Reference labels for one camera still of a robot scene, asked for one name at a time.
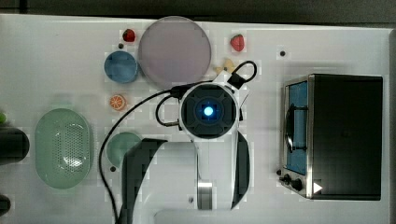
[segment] toaster oven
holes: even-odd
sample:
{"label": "toaster oven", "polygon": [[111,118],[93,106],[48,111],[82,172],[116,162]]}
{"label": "toaster oven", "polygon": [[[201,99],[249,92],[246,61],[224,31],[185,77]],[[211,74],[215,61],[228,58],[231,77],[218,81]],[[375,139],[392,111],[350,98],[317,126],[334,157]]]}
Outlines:
{"label": "toaster oven", "polygon": [[382,77],[286,83],[281,184],[308,199],[380,200],[382,91]]}

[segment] small blue bowl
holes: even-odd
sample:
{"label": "small blue bowl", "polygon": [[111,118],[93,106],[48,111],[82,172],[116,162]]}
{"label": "small blue bowl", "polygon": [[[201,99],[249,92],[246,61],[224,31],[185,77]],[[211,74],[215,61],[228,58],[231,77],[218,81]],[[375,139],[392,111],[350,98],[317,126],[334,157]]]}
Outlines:
{"label": "small blue bowl", "polygon": [[106,58],[105,72],[115,82],[132,82],[137,78],[137,62],[130,53],[115,51]]}

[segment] oven knob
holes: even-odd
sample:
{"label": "oven knob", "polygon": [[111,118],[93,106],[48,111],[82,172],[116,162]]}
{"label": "oven knob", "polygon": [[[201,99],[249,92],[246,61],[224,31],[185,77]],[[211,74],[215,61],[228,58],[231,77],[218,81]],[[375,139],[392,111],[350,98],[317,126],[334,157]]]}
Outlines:
{"label": "oven knob", "polygon": [[301,179],[299,179],[299,178],[297,178],[295,180],[291,180],[291,186],[298,191],[303,189],[303,183],[301,182]]}
{"label": "oven knob", "polygon": [[283,177],[280,177],[279,180],[283,181],[283,183],[285,183],[285,185],[289,185],[291,178],[289,175],[284,175]]}

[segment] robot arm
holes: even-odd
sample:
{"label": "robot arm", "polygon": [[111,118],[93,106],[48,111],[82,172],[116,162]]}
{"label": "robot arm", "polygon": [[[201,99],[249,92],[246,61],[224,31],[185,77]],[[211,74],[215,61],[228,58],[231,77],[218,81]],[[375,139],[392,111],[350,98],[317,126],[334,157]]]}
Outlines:
{"label": "robot arm", "polygon": [[251,78],[234,75],[222,72],[183,92],[179,127],[191,143],[144,139],[125,155],[121,224],[154,223],[164,209],[231,210],[243,198],[250,163],[237,129]]}

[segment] mint green basket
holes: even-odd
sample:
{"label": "mint green basket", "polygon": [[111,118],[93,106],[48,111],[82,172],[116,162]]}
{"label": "mint green basket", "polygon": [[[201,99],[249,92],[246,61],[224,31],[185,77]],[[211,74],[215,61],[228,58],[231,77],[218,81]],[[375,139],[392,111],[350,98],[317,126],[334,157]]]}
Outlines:
{"label": "mint green basket", "polygon": [[56,189],[69,189],[88,174],[93,162],[88,122],[70,109],[54,109],[35,128],[35,169]]}

